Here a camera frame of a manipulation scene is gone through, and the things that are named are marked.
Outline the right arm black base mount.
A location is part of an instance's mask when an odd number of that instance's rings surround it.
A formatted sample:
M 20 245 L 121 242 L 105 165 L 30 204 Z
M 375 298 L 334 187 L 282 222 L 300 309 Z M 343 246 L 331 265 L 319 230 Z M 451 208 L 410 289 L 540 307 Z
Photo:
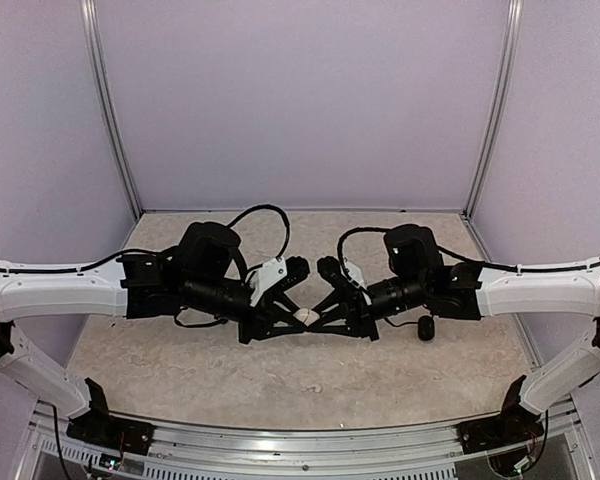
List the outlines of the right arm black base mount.
M 457 433 L 464 454 L 497 449 L 544 435 L 541 415 L 521 405 L 520 392 L 525 379 L 523 375 L 510 385 L 499 413 L 458 424 Z

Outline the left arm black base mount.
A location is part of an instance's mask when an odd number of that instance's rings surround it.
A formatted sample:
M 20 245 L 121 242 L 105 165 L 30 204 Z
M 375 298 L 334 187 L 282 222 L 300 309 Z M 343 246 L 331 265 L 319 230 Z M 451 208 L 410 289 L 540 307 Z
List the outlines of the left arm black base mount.
M 119 453 L 147 456 L 155 426 L 112 415 L 102 387 L 90 378 L 85 383 L 90 395 L 88 410 L 69 420 L 67 436 Z

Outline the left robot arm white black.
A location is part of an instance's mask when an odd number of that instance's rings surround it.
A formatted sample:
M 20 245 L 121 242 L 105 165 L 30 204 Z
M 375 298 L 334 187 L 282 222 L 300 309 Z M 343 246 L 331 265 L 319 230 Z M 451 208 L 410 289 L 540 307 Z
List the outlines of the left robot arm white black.
M 72 314 L 137 320 L 196 310 L 218 323 L 235 322 L 243 344 L 305 332 L 285 292 L 307 278 L 307 261 L 278 256 L 249 272 L 240 243 L 228 226 L 194 222 L 161 252 L 129 249 L 89 265 L 0 261 L 0 373 L 79 422 L 98 444 L 113 443 L 120 424 L 102 388 L 53 361 L 15 320 Z

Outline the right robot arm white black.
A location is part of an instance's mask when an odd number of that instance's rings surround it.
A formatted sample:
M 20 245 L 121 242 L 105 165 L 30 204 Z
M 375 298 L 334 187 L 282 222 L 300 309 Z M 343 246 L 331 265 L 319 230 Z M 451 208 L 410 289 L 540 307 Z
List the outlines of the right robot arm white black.
M 306 317 L 315 333 L 376 339 L 376 323 L 409 309 L 453 320 L 501 314 L 572 313 L 596 324 L 535 373 L 514 382 L 491 426 L 503 444 L 515 442 L 556 400 L 600 373 L 600 257 L 545 266 L 491 264 L 463 256 L 444 263 L 448 250 L 431 229 L 404 224 L 379 228 L 392 278 L 365 285 L 342 254 L 318 262 L 333 288 Z

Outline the white earbud charging case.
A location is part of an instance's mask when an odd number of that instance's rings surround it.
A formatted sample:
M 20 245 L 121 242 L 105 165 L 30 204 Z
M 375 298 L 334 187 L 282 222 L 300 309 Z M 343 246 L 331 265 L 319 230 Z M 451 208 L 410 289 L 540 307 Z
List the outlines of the white earbud charging case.
M 309 308 L 301 308 L 294 313 L 294 317 L 304 325 L 310 326 L 320 319 L 320 314 Z

